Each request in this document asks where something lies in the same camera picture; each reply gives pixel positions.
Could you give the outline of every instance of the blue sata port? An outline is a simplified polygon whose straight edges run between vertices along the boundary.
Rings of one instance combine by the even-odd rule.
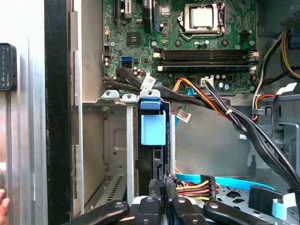
[[[122,56],[121,57],[121,65],[126,68],[131,68],[133,65],[133,57],[132,56]]]

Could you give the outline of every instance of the motherboard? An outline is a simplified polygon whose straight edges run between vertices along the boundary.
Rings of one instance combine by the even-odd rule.
[[[223,95],[255,90],[255,0],[104,0],[104,33],[107,76],[127,67],[170,89],[185,77]]]

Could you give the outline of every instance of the orange wire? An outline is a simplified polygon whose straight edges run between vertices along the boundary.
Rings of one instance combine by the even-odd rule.
[[[271,95],[271,94],[265,94],[265,95],[261,95],[261,96],[257,97],[256,100],[255,100],[255,104],[254,104],[255,109],[258,109],[258,103],[261,99],[263,99],[263,98],[274,98],[274,97],[275,97],[275,95]],[[258,119],[258,115],[255,115],[253,120],[257,120],[257,119]]]
[[[181,82],[187,83],[189,86],[191,86],[215,111],[217,111],[220,115],[224,116],[225,118],[229,119],[222,111],[220,111],[216,105],[212,102],[212,100],[202,91],[196,88],[193,83],[191,83],[188,79],[186,78],[180,78],[177,83],[174,86],[173,91],[177,91],[178,86]]]

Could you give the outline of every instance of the blue plastic tab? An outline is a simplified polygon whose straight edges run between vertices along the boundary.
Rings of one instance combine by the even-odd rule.
[[[285,205],[278,203],[277,199],[273,199],[272,215],[275,218],[286,220],[287,219],[287,208]]]
[[[177,179],[181,180],[181,181],[187,181],[187,182],[192,182],[192,183],[201,183],[200,175],[177,173],[176,176],[177,176]],[[271,190],[275,190],[274,188],[272,188],[268,185],[260,184],[260,183],[256,183],[256,182],[252,182],[252,181],[247,181],[247,180],[237,180],[237,179],[225,178],[225,177],[215,177],[215,179],[219,185],[227,186],[227,187],[231,187],[231,188],[250,190],[251,185],[256,185],[256,186],[268,188]]]
[[[146,98],[141,100],[141,109],[160,110],[160,99],[159,98]]]
[[[141,145],[165,145],[166,116],[142,115]]]

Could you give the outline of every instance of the green circuit board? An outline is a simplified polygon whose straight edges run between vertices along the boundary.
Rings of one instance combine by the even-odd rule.
[[[223,0],[225,3],[225,33],[221,36],[202,36],[195,37],[190,41],[185,40],[179,33],[178,17],[183,11],[185,4],[194,3],[216,3],[213,0],[157,0],[155,4],[155,24],[153,33],[146,34],[144,31],[142,15],[142,1],[132,0],[132,19],[127,20],[121,17],[118,26],[114,22],[114,4],[115,0],[104,0],[104,27],[105,27],[105,45],[111,49],[110,66],[105,67],[105,73],[111,77],[115,76],[115,69],[120,66],[121,56],[132,56],[134,58],[134,67],[140,68],[144,72],[150,72],[151,76],[156,78],[157,83],[173,88],[178,77],[195,77],[198,81],[204,77],[224,77],[226,79],[214,79],[215,88],[223,94],[249,93],[253,91],[253,83],[250,72],[228,72],[228,73],[166,73],[159,72],[157,67],[153,66],[153,46],[155,41],[158,48],[169,50],[197,49],[197,43],[208,40],[209,44],[205,49],[256,49],[256,1],[255,0]],[[156,31],[156,26],[164,23],[164,29]],[[244,30],[251,30],[247,41],[241,41],[240,33]],[[128,35],[132,33],[139,34],[138,46],[128,46]],[[176,41],[181,41],[181,46],[176,46]],[[145,73],[137,76],[142,82]],[[219,83],[229,85],[229,89],[219,87]],[[180,92],[187,93],[188,87],[182,86]]]

